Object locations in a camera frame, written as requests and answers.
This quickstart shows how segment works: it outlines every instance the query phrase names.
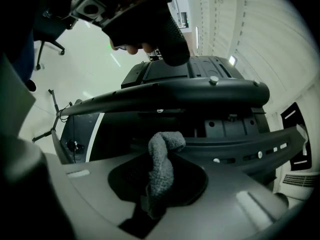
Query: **finger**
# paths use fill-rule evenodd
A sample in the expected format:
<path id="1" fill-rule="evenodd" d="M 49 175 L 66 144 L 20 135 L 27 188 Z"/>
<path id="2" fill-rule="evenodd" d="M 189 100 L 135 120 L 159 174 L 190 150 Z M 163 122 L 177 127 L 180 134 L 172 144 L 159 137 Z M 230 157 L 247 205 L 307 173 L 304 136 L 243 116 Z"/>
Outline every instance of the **finger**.
<path id="1" fill-rule="evenodd" d="M 126 50 L 129 54 L 134 55 L 138 52 L 138 47 L 133 46 L 133 45 L 127 45 Z"/>
<path id="2" fill-rule="evenodd" d="M 116 51 L 116 50 L 119 49 L 119 48 L 116 48 L 116 47 L 114 46 L 114 42 L 112 42 L 111 39 L 110 39 L 110 45 L 111 45 L 112 50 L 114 50 L 114 51 Z"/>
<path id="3" fill-rule="evenodd" d="M 142 48 L 147 54 L 152 53 L 154 51 L 154 48 L 147 42 L 142 43 Z"/>

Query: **chair leg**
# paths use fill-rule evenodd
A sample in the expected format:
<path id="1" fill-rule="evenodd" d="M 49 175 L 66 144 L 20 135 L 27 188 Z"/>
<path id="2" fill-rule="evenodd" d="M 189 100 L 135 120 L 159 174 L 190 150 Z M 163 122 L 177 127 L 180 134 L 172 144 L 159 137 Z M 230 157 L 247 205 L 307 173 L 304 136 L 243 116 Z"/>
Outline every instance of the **chair leg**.
<path id="1" fill-rule="evenodd" d="M 41 41 L 41 46 L 40 46 L 40 50 L 39 50 L 39 54 L 38 54 L 38 61 L 36 63 L 36 70 L 41 69 L 40 57 L 41 57 L 41 53 L 42 53 L 42 49 L 44 48 L 44 45 L 45 45 L 45 41 Z"/>
<path id="2" fill-rule="evenodd" d="M 61 55 L 65 54 L 65 48 L 60 43 L 58 43 L 57 41 L 53 41 L 53 42 L 51 42 L 51 44 L 53 44 L 54 46 L 56 46 L 62 50 L 60 53 Z"/>

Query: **black handle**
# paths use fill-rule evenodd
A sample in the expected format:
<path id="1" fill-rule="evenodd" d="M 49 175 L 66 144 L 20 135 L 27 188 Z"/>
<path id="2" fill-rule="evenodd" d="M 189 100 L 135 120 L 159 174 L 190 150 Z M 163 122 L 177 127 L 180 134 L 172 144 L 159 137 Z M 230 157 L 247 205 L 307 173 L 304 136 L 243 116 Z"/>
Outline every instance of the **black handle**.
<path id="1" fill-rule="evenodd" d="M 158 47 L 165 63 L 170 66 L 179 66 L 187 63 L 190 52 L 187 41 L 181 33 L 169 10 L 158 26 L 158 34 L 154 43 Z"/>
<path id="2" fill-rule="evenodd" d="M 173 20 L 166 0 L 143 2 L 102 27 L 115 47 L 150 43 L 158 47 L 170 66 L 187 63 L 190 52 L 184 35 Z"/>

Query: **gray plastic panel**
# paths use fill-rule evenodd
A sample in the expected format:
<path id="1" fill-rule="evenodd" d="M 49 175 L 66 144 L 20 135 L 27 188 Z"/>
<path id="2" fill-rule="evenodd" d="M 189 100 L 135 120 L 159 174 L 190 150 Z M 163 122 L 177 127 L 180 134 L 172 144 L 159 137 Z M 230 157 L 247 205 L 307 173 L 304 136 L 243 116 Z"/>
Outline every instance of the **gray plastic panel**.
<path id="1" fill-rule="evenodd" d="M 0 134 L 16 137 L 36 99 L 4 54 L 0 55 L 0 65 Z"/>
<path id="2" fill-rule="evenodd" d="M 130 218 L 134 204 L 121 201 L 108 185 L 108 174 L 116 166 L 130 160 L 130 154 L 83 164 L 64 165 L 67 173 L 88 170 L 90 174 L 71 178 L 82 198 L 108 221 L 119 225 Z M 241 191 L 248 191 L 274 220 L 287 210 L 284 203 L 269 190 L 235 168 L 224 164 L 199 163 L 209 182 L 202 196 L 193 204 L 168 208 L 164 217 L 146 237 L 153 239 L 244 239 L 258 232 L 252 219 L 236 198 Z"/>
<path id="3" fill-rule="evenodd" d="M 121 89 L 170 79 L 185 78 L 243 79 L 237 69 L 225 58 L 215 56 L 192 56 L 180 66 L 169 66 L 163 59 L 135 65 L 121 84 Z"/>
<path id="4" fill-rule="evenodd" d="M 111 216 L 108 217 L 109 221 L 106 220 L 98 212 L 101 207 L 99 209 L 94 209 L 92 207 L 92 202 L 89 202 L 79 194 L 77 188 L 69 180 L 56 155 L 45 154 L 45 157 L 47 160 L 49 176 L 55 189 L 56 196 L 71 222 L 76 239 L 137 239 L 116 227 L 114 223 L 111 223 Z M 87 163 L 74 164 L 74 171 L 81 170 L 83 165 L 87 165 Z M 73 178 L 72 180 L 77 181 L 79 179 L 85 179 L 85 177 L 89 177 L 90 175 Z M 90 191 L 90 186 L 96 186 L 96 191 L 101 187 L 101 185 L 95 184 L 94 181 L 91 181 L 89 184 L 84 185 L 86 192 Z M 112 205 L 112 202 L 101 192 L 95 192 L 95 194 L 97 195 L 97 198 L 104 200 L 104 206 Z"/>

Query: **black chair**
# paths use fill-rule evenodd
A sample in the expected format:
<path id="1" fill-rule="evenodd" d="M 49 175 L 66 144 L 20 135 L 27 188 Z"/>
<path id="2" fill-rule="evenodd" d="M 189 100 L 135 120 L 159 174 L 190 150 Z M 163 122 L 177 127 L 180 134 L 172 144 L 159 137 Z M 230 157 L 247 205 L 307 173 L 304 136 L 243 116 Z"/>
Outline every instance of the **black chair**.
<path id="1" fill-rule="evenodd" d="M 39 64 L 42 50 L 45 42 L 49 42 L 61 49 L 60 54 L 65 54 L 65 48 L 56 40 L 65 30 L 70 30 L 75 25 L 77 20 L 72 17 L 67 17 L 63 20 L 59 18 L 48 18 L 46 12 L 53 0 L 39 0 L 37 11 L 35 12 L 35 19 L 33 25 L 33 40 L 41 41 L 40 51 L 36 64 L 36 69 L 41 69 Z"/>

